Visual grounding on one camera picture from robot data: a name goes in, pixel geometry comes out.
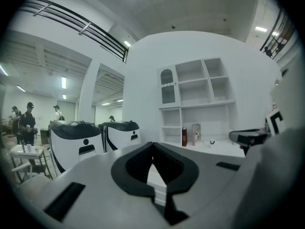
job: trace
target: cabinet door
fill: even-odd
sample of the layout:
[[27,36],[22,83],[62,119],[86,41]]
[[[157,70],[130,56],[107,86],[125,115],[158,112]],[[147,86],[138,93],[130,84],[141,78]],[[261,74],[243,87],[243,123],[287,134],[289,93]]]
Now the cabinet door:
[[179,107],[181,104],[178,77],[174,65],[158,70],[159,99],[161,108]]

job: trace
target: white robot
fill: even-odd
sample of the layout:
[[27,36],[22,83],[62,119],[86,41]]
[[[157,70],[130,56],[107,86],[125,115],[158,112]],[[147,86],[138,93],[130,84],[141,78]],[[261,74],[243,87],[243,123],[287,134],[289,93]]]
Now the white robot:
[[93,123],[53,121],[50,129],[51,157],[58,176],[78,162],[104,153],[101,131]]

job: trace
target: shelf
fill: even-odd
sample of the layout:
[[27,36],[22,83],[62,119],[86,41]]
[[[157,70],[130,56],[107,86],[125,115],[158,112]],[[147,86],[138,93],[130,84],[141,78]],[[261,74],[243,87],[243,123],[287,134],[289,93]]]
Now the shelf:
[[173,128],[178,126],[180,128],[180,110],[179,108],[161,110],[162,127]]
[[162,128],[181,128],[179,125],[163,125]]
[[227,104],[233,104],[235,103],[234,99],[230,99],[230,100],[223,100],[223,101],[217,101],[214,103],[207,103],[207,104],[193,104],[193,105],[184,105],[181,106],[182,109],[186,109],[186,108],[204,108],[204,107],[213,107],[213,106],[218,106],[218,105],[227,105]]
[[212,91],[207,79],[187,81],[179,84],[182,106],[207,104],[213,100]]
[[220,82],[223,80],[228,80],[228,76],[217,76],[217,77],[210,77],[211,82]]
[[199,78],[199,79],[179,82],[179,85],[196,86],[196,85],[200,84],[200,82],[205,82],[207,80],[208,80],[207,78]]
[[175,142],[165,142],[166,144],[185,148],[192,151],[214,154],[214,155],[223,155],[223,156],[233,156],[233,157],[242,157],[244,158],[244,151],[239,148],[238,144],[232,143],[228,140],[216,141],[215,144],[210,145],[209,141],[198,142],[195,146],[192,145],[192,142],[187,142],[186,147],[182,147],[180,144]]
[[228,77],[211,79],[215,102],[233,99],[233,92]]
[[201,139],[221,140],[228,138],[230,118],[226,105],[214,105],[212,108],[182,108],[182,127],[187,128],[187,138],[192,139],[192,125],[201,125]]
[[201,60],[177,64],[176,71],[179,82],[207,78]]
[[181,143],[181,128],[163,128],[163,141],[170,143]]
[[222,77],[227,75],[220,58],[206,59],[204,60],[204,64],[206,66],[210,78]]

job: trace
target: trash can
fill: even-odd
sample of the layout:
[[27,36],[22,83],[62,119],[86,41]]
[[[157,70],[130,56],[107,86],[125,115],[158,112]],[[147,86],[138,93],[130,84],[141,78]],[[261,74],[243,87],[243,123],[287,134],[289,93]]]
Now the trash can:
[[99,124],[105,153],[140,144],[140,128],[133,121],[104,122]]
[[41,145],[49,144],[49,129],[40,129]]
[[53,121],[50,129],[51,157],[57,175],[103,153],[101,131],[93,123]]

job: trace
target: person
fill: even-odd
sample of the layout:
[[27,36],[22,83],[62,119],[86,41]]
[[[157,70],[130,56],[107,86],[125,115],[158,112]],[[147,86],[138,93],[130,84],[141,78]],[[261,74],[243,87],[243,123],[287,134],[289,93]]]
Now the person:
[[32,110],[34,108],[33,103],[28,102],[27,104],[27,112],[25,112],[19,121],[19,128],[22,132],[22,138],[24,144],[31,144],[34,146],[34,135],[37,133],[37,129],[35,128],[36,122],[35,118],[32,115]]
[[19,129],[18,129],[18,122],[19,122],[19,120],[20,120],[20,118],[22,116],[22,113],[21,113],[21,111],[16,106],[13,106],[12,109],[13,109],[13,112],[15,112],[15,114],[16,114],[15,117],[12,117],[10,115],[10,119],[13,122],[12,133],[17,138],[17,144],[20,144],[20,132],[19,132]]
[[268,57],[272,58],[272,52],[268,47],[265,47],[265,53],[267,54]]
[[112,115],[109,117],[109,119],[110,119],[110,122],[115,121],[115,119]]
[[53,106],[53,108],[55,109],[55,117],[56,117],[55,120],[64,120],[59,106],[55,105]]

